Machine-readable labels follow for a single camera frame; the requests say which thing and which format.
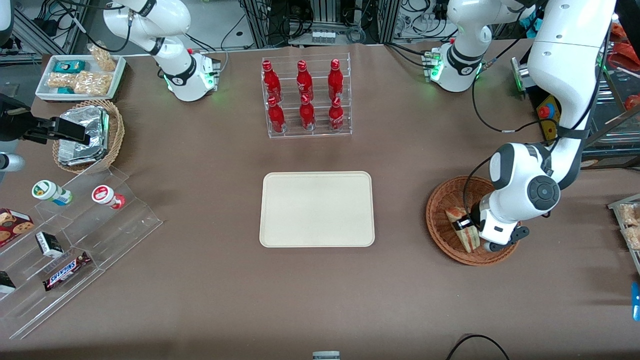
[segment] white container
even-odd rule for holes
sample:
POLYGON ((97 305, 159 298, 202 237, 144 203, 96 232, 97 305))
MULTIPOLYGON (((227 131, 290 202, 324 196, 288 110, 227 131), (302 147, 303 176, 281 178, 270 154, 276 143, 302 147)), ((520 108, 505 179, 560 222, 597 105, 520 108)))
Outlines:
POLYGON ((38 84, 38 88, 36 88, 36 96, 46 101, 85 101, 85 100, 108 100, 112 99, 116 90, 118 90, 118 84, 120 83, 120 78, 124 73, 125 65, 127 64, 125 58, 119 55, 111 55, 114 61, 116 61, 116 69, 113 72, 113 80, 111 82, 111 86, 109 87, 109 91, 105 96, 95 96, 95 95, 87 95, 87 94, 58 94, 58 88, 50 88, 47 86, 47 80, 49 79, 49 74, 53 72, 55 64, 59 61, 70 61, 70 60, 83 60, 85 62, 84 69, 90 72, 104 72, 98 66, 98 63, 93 59, 92 55, 54 55, 51 56, 47 67, 40 78, 40 83, 38 84))
POLYGON ((49 180, 40 180, 36 185, 33 185, 31 194, 38 200, 51 201, 60 206, 67 205, 74 198, 70 191, 49 180))
POLYGON ((112 188, 106 185, 100 185, 93 189, 91 193, 93 201, 100 205, 110 206, 111 209, 120 209, 126 202, 124 196, 113 191, 112 188))
POLYGON ((264 177, 263 246, 367 247, 374 239, 368 173, 272 172, 264 177))

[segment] table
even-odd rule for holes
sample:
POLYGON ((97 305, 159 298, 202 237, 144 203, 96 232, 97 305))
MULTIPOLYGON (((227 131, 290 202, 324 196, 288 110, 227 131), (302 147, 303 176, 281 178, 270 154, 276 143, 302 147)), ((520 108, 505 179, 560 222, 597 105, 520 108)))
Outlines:
MULTIPOLYGON (((494 42, 489 58, 507 44, 494 42)), ((523 41, 508 56, 526 49, 523 41)), ((126 134, 115 165, 166 222, 26 339, 2 341, 3 359, 280 360, 333 349, 345 360, 444 359, 471 332, 493 337, 514 359, 640 354, 630 314, 635 269, 606 208, 637 193, 637 174, 583 173, 549 219, 527 221, 532 233, 509 259, 464 266, 429 237, 429 194, 505 142, 541 140, 537 126, 489 130, 474 115, 470 92, 425 84, 419 68, 380 45, 232 53, 220 90, 193 103, 167 91, 152 58, 127 61, 131 73, 117 102, 126 134), (270 140, 260 59, 346 51, 353 136, 270 140), (261 246, 263 177, 336 170, 372 176, 373 245, 261 246)), ((506 57, 476 90, 494 126, 531 121, 506 57)), ((33 113, 48 117, 69 107, 36 100, 33 113)), ((19 145, 27 166, 0 186, 4 206, 34 205, 36 180, 72 177, 56 168, 49 149, 19 145)), ((500 356, 473 339, 454 358, 500 356)))

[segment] beige tray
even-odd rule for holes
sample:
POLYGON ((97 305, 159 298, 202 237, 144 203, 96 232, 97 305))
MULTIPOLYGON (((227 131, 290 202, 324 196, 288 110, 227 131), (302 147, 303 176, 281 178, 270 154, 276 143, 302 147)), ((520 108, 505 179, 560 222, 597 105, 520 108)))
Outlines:
POLYGON ((366 247, 375 239, 364 171, 272 172, 262 185, 265 247, 366 247))

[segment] red bottle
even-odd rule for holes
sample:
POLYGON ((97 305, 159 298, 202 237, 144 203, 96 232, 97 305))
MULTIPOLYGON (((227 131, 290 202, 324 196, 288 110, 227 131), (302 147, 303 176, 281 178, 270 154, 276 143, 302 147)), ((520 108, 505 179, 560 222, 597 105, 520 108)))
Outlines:
POLYGON ((298 90, 300 91, 300 96, 309 95, 309 101, 314 100, 314 86, 311 82, 311 74, 307 70, 307 62, 305 60, 298 61, 298 77, 296 78, 298 82, 298 90))
POLYGON ((331 102, 331 108, 329 109, 329 129, 331 131, 339 131, 342 129, 344 111, 340 106, 340 98, 336 97, 331 102))
POLYGON ((342 71, 340 71, 340 60, 331 61, 331 71, 329 71, 329 99, 342 98, 342 71))
POLYGON ((287 124, 284 122, 284 111, 275 96, 269 96, 267 100, 269 103, 269 121, 271 121, 271 128, 276 133, 284 133, 287 131, 287 124))
POLYGON ((262 69, 264 70, 264 83, 267 85, 267 93, 269 96, 275 97, 277 102, 281 102, 282 86, 280 86, 280 78, 278 78, 278 74, 273 71, 271 61, 264 60, 262 62, 262 69))
POLYGON ((311 105, 309 95, 305 94, 300 97, 300 118, 302 119, 302 127, 307 131, 313 131, 316 128, 316 111, 311 105))

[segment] acrylic bottle rack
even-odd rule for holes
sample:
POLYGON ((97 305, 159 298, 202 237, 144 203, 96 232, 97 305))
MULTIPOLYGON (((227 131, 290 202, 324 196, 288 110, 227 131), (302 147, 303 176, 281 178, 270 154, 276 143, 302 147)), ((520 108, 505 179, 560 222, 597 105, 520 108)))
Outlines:
POLYGON ((277 133, 272 130, 269 121, 269 105, 267 99, 266 85, 262 83, 262 96, 264 97, 264 113, 267 120, 267 131, 270 138, 301 138, 310 136, 337 136, 351 135, 353 133, 353 117, 351 113, 351 57, 349 53, 333 55, 305 55, 305 56, 277 56, 273 58, 262 58, 269 60, 273 70, 280 78, 282 87, 282 102, 280 106, 284 111, 287 131, 277 133), (331 60, 340 60, 340 70, 342 71, 342 110, 344 111, 344 124, 339 132, 332 132, 329 128, 329 109, 331 99, 329 99, 328 77, 331 70, 331 60), (300 93, 298 92, 298 61, 305 60, 307 69, 313 81, 314 100, 311 102, 316 112, 316 128, 307 131, 302 127, 300 119, 300 93))
POLYGON ((26 212, 35 227, 0 248, 0 270, 16 287, 10 294, 0 293, 0 330, 6 337, 27 336, 162 224, 132 193, 125 183, 128 177, 115 167, 96 163, 63 185, 74 195, 70 204, 42 201, 26 212), (100 184, 124 195, 124 207, 114 210, 94 202, 91 192, 100 184), (65 253, 56 259, 43 256, 35 239, 40 231, 54 235, 65 253), (83 252, 92 262, 45 291, 42 282, 83 252))

